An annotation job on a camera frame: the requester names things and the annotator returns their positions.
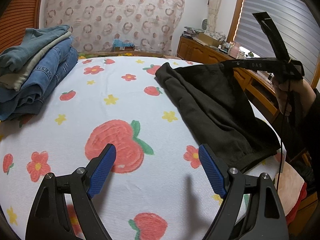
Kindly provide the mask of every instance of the patterned curtain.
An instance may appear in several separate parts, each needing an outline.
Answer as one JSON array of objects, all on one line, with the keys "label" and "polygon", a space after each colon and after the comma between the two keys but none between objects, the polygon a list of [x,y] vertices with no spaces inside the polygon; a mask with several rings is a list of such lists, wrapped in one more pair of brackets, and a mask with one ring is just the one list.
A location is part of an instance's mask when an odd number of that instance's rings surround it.
[{"label": "patterned curtain", "polygon": [[214,32],[216,29],[217,15],[221,0],[209,0],[207,32]]},{"label": "patterned curtain", "polygon": [[111,51],[114,39],[171,53],[185,0],[47,0],[46,27],[70,25],[78,52]]}]

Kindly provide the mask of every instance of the bed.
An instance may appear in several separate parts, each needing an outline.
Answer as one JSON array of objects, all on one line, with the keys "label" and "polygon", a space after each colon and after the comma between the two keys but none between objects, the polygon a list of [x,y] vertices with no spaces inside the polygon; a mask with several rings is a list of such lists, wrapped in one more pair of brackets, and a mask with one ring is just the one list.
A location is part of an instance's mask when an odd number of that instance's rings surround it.
[{"label": "bed", "polygon": [[[196,141],[155,79],[165,62],[196,64],[155,57],[80,59],[38,116],[0,124],[0,205],[22,240],[44,175],[86,166],[106,140],[117,146],[117,160],[92,201],[110,236],[134,240],[139,231],[152,240],[202,239],[222,200],[200,164]],[[273,179],[278,169],[272,156],[247,174],[267,172]],[[74,231],[83,238],[70,195],[66,200]],[[248,200],[245,195],[238,219]]]}]

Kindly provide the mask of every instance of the wooden dresser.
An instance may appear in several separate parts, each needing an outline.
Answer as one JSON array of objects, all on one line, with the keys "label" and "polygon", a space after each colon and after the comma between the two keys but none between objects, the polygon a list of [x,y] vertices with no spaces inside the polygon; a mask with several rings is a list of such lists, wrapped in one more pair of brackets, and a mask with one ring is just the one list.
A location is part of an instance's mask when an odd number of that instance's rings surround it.
[{"label": "wooden dresser", "polygon": [[[184,37],[180,37],[177,56],[184,60],[203,64],[214,64],[233,59],[225,53]],[[272,85],[262,76],[251,70],[235,68],[234,76],[249,100],[272,123],[279,114],[278,103]]]}]

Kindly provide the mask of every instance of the red fabric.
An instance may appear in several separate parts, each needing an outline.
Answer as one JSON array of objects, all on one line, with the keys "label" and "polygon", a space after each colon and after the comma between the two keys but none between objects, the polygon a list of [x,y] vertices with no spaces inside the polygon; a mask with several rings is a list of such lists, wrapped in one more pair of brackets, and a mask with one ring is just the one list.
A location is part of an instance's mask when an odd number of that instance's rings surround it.
[{"label": "red fabric", "polygon": [[285,217],[285,220],[287,221],[287,225],[289,225],[296,217],[298,207],[300,206],[301,201],[307,196],[306,189],[307,189],[307,184],[304,183],[301,188],[300,195],[299,195],[299,198],[298,198],[296,204],[294,205],[292,210],[290,210],[289,214],[287,214],[287,216]]}]

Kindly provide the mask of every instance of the human hand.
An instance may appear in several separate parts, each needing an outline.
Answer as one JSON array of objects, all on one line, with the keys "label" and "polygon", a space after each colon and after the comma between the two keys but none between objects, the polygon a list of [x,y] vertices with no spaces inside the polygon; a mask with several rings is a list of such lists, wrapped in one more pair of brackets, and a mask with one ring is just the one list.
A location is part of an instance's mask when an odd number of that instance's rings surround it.
[{"label": "human hand", "polygon": [[[279,84],[279,81],[275,78],[272,79],[272,84],[276,92],[277,101],[279,104],[279,109],[282,114],[284,114],[284,107],[287,101],[287,91],[289,87],[289,81]],[[307,81],[303,80],[291,80],[290,81],[290,91],[295,91],[300,94],[300,101],[302,105],[303,116],[305,117],[316,99],[316,94],[310,87]],[[292,111],[292,106],[290,103],[287,105],[285,115],[289,115]]]}]

